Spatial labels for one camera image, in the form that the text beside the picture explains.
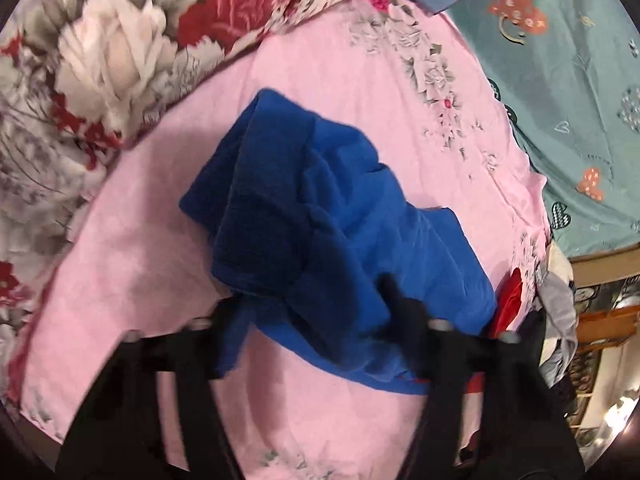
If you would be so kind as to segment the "blue and red pants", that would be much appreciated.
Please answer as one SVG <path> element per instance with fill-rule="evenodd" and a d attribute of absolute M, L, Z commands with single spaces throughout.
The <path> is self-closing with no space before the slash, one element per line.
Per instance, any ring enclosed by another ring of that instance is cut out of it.
<path fill-rule="evenodd" d="M 378 292 L 389 275 L 463 333 L 495 333 L 520 282 L 495 292 L 456 215 L 419 209 L 359 130 L 270 89 L 220 141 L 180 209 L 206 229 L 212 277 L 239 297 L 222 370 L 257 328 L 325 372 L 367 387 L 424 393 L 401 351 L 416 324 Z"/>

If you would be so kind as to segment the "black folded garment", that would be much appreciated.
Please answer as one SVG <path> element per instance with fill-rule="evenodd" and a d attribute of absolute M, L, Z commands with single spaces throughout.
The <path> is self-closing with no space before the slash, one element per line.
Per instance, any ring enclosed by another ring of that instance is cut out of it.
<path fill-rule="evenodd" d="M 538 362 L 542 356 L 546 325 L 547 313 L 545 310 L 530 310 L 518 328 L 518 336 L 521 337 L 531 361 Z M 565 417 L 576 413 L 578 408 L 577 393 L 567 374 L 554 382 L 549 389 Z"/>

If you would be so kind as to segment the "grey sweatshirt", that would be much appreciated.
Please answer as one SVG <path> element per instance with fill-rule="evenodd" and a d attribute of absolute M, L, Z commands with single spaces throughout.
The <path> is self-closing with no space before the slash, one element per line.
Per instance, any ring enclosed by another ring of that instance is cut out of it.
<path fill-rule="evenodd" d="M 537 283 L 533 306 L 547 315 L 544 344 L 554 343 L 552 352 L 539 363 L 544 381 L 552 387 L 565 376 L 578 348 L 574 294 L 562 278 L 546 271 Z"/>

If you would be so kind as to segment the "red floral folded quilt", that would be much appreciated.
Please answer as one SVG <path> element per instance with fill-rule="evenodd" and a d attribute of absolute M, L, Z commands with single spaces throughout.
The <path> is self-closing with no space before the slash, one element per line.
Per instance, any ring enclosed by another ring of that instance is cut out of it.
<path fill-rule="evenodd" d="M 343 0 L 22 0 L 1 31 L 1 397 L 113 160 L 216 68 Z"/>

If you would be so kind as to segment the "pink floral bed sheet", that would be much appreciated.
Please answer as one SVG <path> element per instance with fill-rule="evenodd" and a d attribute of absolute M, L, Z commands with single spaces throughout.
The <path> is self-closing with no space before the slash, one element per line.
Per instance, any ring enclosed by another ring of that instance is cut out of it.
<path fill-rule="evenodd" d="M 251 479 L 390 479 L 426 387 L 374 333 L 384 272 L 477 333 L 544 256 L 544 179 L 448 16 L 349 0 L 199 86 L 122 154 L 41 309 L 24 416 L 63 439 L 128 330 L 229 292 L 250 330 L 215 384 Z"/>

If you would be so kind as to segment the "teal heart print sheet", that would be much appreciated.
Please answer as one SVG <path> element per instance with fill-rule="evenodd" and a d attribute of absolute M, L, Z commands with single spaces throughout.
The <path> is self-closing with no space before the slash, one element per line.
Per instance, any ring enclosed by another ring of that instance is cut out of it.
<path fill-rule="evenodd" d="M 639 33 L 620 0 L 460 0 L 449 10 L 547 180 L 568 256 L 639 240 Z"/>

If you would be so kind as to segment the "wooden bed frame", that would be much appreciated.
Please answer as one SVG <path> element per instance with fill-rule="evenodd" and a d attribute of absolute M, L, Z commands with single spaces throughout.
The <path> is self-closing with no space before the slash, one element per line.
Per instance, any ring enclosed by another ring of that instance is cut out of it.
<path fill-rule="evenodd" d="M 578 352 L 615 348 L 639 329 L 639 245 L 572 259 Z"/>

